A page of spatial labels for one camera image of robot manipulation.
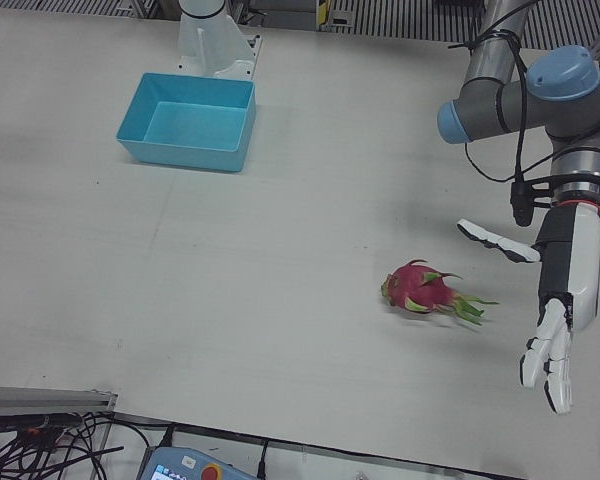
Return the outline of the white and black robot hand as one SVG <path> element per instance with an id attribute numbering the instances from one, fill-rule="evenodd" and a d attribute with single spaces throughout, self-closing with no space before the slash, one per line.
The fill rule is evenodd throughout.
<path id="1" fill-rule="evenodd" d="M 573 333 L 597 315 L 600 279 L 600 212 L 591 203 L 567 201 L 545 215 L 535 243 L 523 244 L 467 220 L 458 229 L 516 263 L 540 263 L 539 319 L 520 360 L 521 384 L 532 389 L 544 372 L 552 411 L 571 411 L 570 349 Z"/>

